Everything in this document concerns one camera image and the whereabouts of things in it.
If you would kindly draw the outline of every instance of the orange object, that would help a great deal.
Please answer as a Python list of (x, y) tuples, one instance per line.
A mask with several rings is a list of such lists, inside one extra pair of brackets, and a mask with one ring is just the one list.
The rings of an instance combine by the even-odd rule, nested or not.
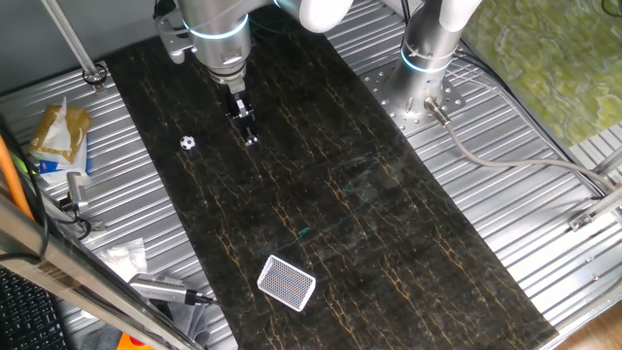
[(154, 350), (154, 348), (124, 333), (121, 336), (117, 350)]
[(11, 196), (13, 197), (13, 203), (15, 203), (19, 210), (26, 214), (31, 220), (35, 220), (28, 206), (28, 201), (26, 201), (26, 195), (23, 193), (16, 166), (13, 164), (11, 154), (2, 136), (0, 136), (0, 168), (2, 168), (4, 177), (7, 179), (7, 184), (9, 185)]

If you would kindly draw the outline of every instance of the orange pole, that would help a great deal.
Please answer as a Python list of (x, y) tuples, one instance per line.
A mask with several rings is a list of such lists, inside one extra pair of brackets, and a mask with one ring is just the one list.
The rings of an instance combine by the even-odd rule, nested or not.
[(16, 166), (13, 164), (11, 154), (7, 148), (7, 144), (4, 143), (4, 139), (0, 136), (0, 168), (4, 172), (4, 177), (7, 179), (11, 196), (13, 197), (13, 203), (26, 214), (30, 219), (35, 220), (28, 206), (26, 195), (23, 193), (23, 187), (19, 181), (19, 175), (17, 175)]

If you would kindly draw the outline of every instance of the green surface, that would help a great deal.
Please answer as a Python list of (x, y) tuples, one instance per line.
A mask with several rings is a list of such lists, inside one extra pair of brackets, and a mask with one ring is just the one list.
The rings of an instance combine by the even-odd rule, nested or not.
[(601, 0), (483, 0), (465, 38), (567, 146), (622, 122), (622, 18)]

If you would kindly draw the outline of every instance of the ball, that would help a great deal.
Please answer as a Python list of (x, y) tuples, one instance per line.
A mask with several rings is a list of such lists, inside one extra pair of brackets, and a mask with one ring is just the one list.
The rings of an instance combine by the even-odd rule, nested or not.
[(182, 140), (180, 141), (180, 144), (182, 145), (182, 148), (186, 151), (189, 151), (191, 149), (194, 148), (194, 146), (196, 146), (196, 143), (194, 142), (194, 137), (192, 136), (184, 136), (182, 137)]

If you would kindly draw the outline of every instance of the metal floor panel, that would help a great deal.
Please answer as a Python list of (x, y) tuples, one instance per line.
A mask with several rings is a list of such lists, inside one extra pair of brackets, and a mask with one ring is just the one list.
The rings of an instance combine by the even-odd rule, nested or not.
[[(586, 166), (593, 169), (615, 150), (622, 147), (622, 122), (594, 137), (570, 147), (570, 151)], [(616, 184), (622, 182), (622, 166), (607, 175)]]
[[(27, 143), (48, 104), (62, 102), (83, 107), (92, 117), (87, 135), (91, 169), (86, 181), (89, 208), (86, 219), (102, 221), (107, 230), (85, 240), (93, 252), (142, 237), (145, 242), (149, 273), (183, 279), (208, 296), (213, 291), (192, 249), (188, 236), (157, 175), (145, 145), (114, 84), (108, 91), (95, 94), (82, 80), (82, 71), (72, 72), (34, 87), (0, 98), (4, 115), (19, 142)], [(47, 186), (56, 199), (67, 194), (65, 183)], [(68, 331), (79, 343), (88, 333), (103, 326), (97, 319), (85, 317), (68, 302), (61, 303)], [(237, 343), (218, 306), (209, 306), (209, 348), (236, 349)]]
[[(368, 13), (368, 8), (377, 10)], [(398, 58), (404, 24), (401, 16), (388, 12), (391, 9), (378, 0), (355, 0), (348, 20), (327, 34), (362, 79), (385, 65), (382, 70), (390, 70)], [(542, 137), (544, 131), (522, 109), (510, 105), (510, 97), (479, 69), (456, 60), (447, 78), (466, 101), (465, 108), (451, 116), (452, 124), (474, 154), (501, 161), (561, 158)], [(594, 167), (622, 146), (620, 126), (600, 136), (602, 140), (581, 146), (592, 160), (585, 165)], [(544, 165), (480, 166), (467, 160), (437, 123), (405, 136), (560, 338), (622, 298), (601, 299), (622, 275), (622, 228), (605, 215), (578, 232), (570, 229), (569, 220), (594, 203), (594, 193), (574, 173)], [(612, 176), (616, 175), (622, 180), (622, 172)]]

